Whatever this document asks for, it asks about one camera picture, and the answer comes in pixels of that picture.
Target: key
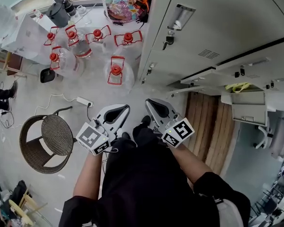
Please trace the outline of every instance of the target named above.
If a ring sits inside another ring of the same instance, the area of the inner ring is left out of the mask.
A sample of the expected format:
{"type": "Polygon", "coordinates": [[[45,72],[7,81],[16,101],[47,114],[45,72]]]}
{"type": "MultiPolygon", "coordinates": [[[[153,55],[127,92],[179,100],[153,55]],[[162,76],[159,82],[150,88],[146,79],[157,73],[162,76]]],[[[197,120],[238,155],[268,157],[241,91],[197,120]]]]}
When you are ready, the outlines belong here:
{"type": "Polygon", "coordinates": [[[163,50],[166,49],[167,45],[172,45],[174,43],[174,41],[175,41],[174,36],[166,36],[166,42],[164,42],[163,50]]]}

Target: vent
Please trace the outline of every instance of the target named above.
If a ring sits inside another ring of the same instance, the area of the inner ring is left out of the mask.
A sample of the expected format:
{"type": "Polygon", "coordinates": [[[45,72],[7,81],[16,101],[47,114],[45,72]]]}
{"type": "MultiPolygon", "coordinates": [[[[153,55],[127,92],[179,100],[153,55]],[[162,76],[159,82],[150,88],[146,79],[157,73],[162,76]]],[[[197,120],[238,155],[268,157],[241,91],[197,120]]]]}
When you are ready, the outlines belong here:
{"type": "Polygon", "coordinates": [[[203,50],[201,53],[199,53],[198,55],[201,55],[203,57],[206,57],[208,59],[213,59],[215,57],[218,57],[220,54],[216,53],[216,52],[212,52],[210,50],[203,50]]]}
{"type": "Polygon", "coordinates": [[[249,76],[246,76],[247,78],[250,78],[250,79],[253,79],[253,78],[259,78],[260,76],[258,75],[249,75],[249,76]]]}

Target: power strip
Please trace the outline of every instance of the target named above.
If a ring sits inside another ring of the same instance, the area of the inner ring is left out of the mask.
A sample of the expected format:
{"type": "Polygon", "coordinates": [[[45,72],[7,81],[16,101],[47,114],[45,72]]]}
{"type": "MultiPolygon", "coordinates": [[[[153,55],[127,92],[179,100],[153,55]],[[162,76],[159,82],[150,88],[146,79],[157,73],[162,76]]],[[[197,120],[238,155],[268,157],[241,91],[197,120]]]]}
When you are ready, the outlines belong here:
{"type": "Polygon", "coordinates": [[[87,100],[87,99],[85,99],[85,98],[83,98],[83,97],[77,97],[77,102],[78,103],[81,103],[81,104],[84,104],[84,105],[86,105],[86,106],[88,106],[89,104],[90,104],[90,107],[92,107],[93,105],[94,105],[94,103],[93,102],[91,102],[91,101],[89,101],[89,100],[87,100]]]}

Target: white floor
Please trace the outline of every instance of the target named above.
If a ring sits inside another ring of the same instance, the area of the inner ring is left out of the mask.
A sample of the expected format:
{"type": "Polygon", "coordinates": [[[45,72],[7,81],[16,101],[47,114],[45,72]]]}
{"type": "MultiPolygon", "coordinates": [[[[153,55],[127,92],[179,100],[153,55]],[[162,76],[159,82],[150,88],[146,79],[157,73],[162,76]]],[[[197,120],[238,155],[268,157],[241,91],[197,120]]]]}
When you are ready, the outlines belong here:
{"type": "MultiPolygon", "coordinates": [[[[44,68],[44,66],[38,64],[30,64],[28,61],[25,61],[24,64],[24,70],[31,73],[37,73],[44,68]]],[[[132,91],[125,96],[109,91],[103,77],[102,66],[90,61],[80,80],[70,81],[64,79],[56,87],[50,86],[50,84],[41,84],[37,77],[19,78],[17,98],[11,102],[15,128],[4,129],[0,123],[0,184],[3,188],[11,190],[16,187],[20,180],[24,180],[27,185],[31,185],[33,198],[39,199],[42,203],[48,202],[48,205],[41,210],[41,213],[55,227],[58,226],[61,216],[59,210],[62,210],[64,202],[72,197],[73,187],[83,166],[87,151],[79,143],[75,143],[67,165],[60,172],[45,175],[33,170],[21,154],[19,148],[21,125],[17,126],[33,116],[38,105],[46,107],[51,94],[64,93],[67,99],[81,96],[94,102],[94,106],[89,110],[90,117],[93,117],[106,105],[128,104],[131,112],[123,126],[123,130],[129,133],[146,115],[144,101],[147,98],[154,97],[167,100],[172,103],[179,113],[183,115],[185,112],[185,95],[167,98],[166,92],[168,89],[166,87],[158,88],[136,83],[132,91]]],[[[13,76],[7,77],[5,73],[0,74],[0,82],[4,82],[4,89],[8,89],[16,78],[13,76]]],[[[88,122],[86,106],[76,101],[67,102],[62,96],[55,96],[52,97],[48,109],[38,108],[36,114],[52,114],[57,109],[70,105],[73,108],[60,113],[60,116],[69,124],[75,136],[84,122],[88,122]]],[[[38,124],[29,131],[28,140],[40,135],[40,124],[38,124]]],[[[49,164],[54,165],[60,162],[61,159],[56,158],[49,164]]]]}

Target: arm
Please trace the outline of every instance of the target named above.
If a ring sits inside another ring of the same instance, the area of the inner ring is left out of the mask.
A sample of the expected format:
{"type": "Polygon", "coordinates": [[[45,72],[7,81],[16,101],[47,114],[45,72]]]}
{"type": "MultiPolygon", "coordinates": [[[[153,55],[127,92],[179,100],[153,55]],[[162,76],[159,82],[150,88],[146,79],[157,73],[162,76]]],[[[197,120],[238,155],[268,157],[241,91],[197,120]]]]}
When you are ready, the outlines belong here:
{"type": "Polygon", "coordinates": [[[1,213],[1,209],[0,209],[0,219],[2,220],[2,222],[3,222],[4,224],[6,224],[5,221],[4,221],[4,217],[2,216],[2,213],[1,213]]]}
{"type": "Polygon", "coordinates": [[[87,156],[74,188],[73,196],[83,196],[98,200],[101,177],[102,154],[87,156]]]}
{"type": "Polygon", "coordinates": [[[192,183],[195,183],[204,173],[212,172],[210,167],[198,159],[185,145],[181,144],[178,148],[170,146],[169,148],[192,183]]]}

